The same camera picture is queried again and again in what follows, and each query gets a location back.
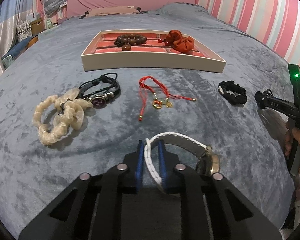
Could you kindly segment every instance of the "triangular cutout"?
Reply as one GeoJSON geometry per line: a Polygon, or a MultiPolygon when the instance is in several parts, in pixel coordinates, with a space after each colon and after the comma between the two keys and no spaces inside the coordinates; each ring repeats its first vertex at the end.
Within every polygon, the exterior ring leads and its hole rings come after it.
{"type": "Polygon", "coordinates": [[[230,203],[232,214],[237,222],[253,216],[250,210],[247,209],[244,204],[242,204],[242,202],[233,194],[231,190],[226,189],[225,192],[230,203]]]}
{"type": "Polygon", "coordinates": [[[50,213],[50,216],[66,222],[69,217],[74,199],[77,195],[77,191],[77,189],[72,190],[70,194],[66,196],[64,200],[50,213]]]}

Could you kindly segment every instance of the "gold ring charm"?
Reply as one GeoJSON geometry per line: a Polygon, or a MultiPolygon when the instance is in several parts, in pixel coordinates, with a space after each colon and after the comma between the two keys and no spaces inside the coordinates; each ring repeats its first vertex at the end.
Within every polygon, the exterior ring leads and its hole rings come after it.
{"type": "Polygon", "coordinates": [[[167,108],[171,108],[172,106],[173,106],[173,104],[172,104],[171,102],[168,101],[168,102],[166,103],[166,107],[167,107],[167,108]]]}
{"type": "Polygon", "coordinates": [[[155,109],[161,109],[162,108],[162,103],[160,101],[158,101],[158,100],[154,100],[153,101],[153,107],[155,109]]]}

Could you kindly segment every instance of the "black hair tie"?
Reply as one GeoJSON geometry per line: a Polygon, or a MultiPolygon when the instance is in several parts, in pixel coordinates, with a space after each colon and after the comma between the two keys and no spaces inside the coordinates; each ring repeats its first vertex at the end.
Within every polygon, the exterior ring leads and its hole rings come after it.
{"type": "Polygon", "coordinates": [[[245,104],[248,100],[246,96],[246,90],[239,85],[236,85],[233,80],[231,81],[222,81],[219,83],[218,91],[229,103],[236,104],[245,104]],[[236,93],[237,95],[230,94],[227,91],[236,93]]]}
{"type": "Polygon", "coordinates": [[[111,98],[116,97],[120,93],[120,85],[117,81],[117,73],[107,73],[101,75],[91,81],[87,81],[79,86],[79,95],[76,98],[82,98],[84,100],[90,101],[94,107],[101,108],[106,105],[106,102],[111,98]],[[115,75],[115,78],[108,77],[107,75],[115,75]],[[84,95],[84,93],[100,84],[100,82],[108,83],[110,86],[96,90],[90,94],[84,95]]]}

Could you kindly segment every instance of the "gray velvet bedspread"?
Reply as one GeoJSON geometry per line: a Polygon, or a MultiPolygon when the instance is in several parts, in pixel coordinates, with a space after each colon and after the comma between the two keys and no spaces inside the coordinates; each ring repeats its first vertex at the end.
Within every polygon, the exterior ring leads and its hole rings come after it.
{"type": "MultiPolygon", "coordinates": [[[[138,140],[174,131],[212,145],[220,154],[221,172],[279,228],[288,214],[294,185],[282,151],[286,120],[271,109],[258,111],[254,100],[255,92],[265,89],[292,100],[287,62],[200,6],[176,3],[138,15],[70,19],[31,46],[0,77],[0,219],[17,237],[80,173],[101,174],[134,151],[138,140]],[[62,95],[111,72],[84,72],[80,58],[99,31],[111,29],[178,29],[207,45],[227,64],[222,74],[173,69],[173,65],[171,69],[117,69],[121,95],[103,109],[87,110],[79,132],[71,129],[53,147],[41,145],[31,124],[34,108],[49,95],[62,95]],[[155,110],[149,99],[139,122],[138,80],[147,75],[173,94],[198,100],[174,100],[173,108],[155,110]],[[231,106],[218,94],[218,83],[229,80],[246,88],[248,102],[243,107],[231,106]]],[[[55,113],[50,107],[44,122],[51,123],[55,113]]],[[[168,149],[195,166],[190,153],[168,149]]],[[[129,208],[124,206],[123,212],[134,216],[140,211],[139,219],[127,218],[132,222],[122,226],[124,232],[131,227],[131,233],[138,224],[143,235],[123,239],[179,239],[178,198],[155,190],[146,168],[144,187],[153,189],[142,191],[141,200],[127,197],[129,208]]]]}

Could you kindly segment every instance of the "silver rivet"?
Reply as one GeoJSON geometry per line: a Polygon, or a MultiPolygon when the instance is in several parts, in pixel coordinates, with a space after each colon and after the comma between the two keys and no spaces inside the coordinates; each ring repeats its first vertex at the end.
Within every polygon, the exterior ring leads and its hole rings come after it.
{"type": "Polygon", "coordinates": [[[120,164],[117,165],[117,169],[118,169],[119,171],[124,171],[124,170],[126,170],[127,168],[128,168],[127,164],[124,164],[124,163],[120,163],[120,164]]]}
{"type": "Polygon", "coordinates": [[[90,174],[88,173],[82,173],[80,174],[80,177],[79,177],[81,180],[87,180],[90,178],[90,174]]]}
{"type": "Polygon", "coordinates": [[[175,167],[178,171],[184,171],[186,169],[186,166],[182,163],[179,163],[175,167]]]}
{"type": "Polygon", "coordinates": [[[212,175],[212,177],[215,179],[215,180],[222,180],[223,179],[223,176],[221,173],[215,173],[212,175]]]}

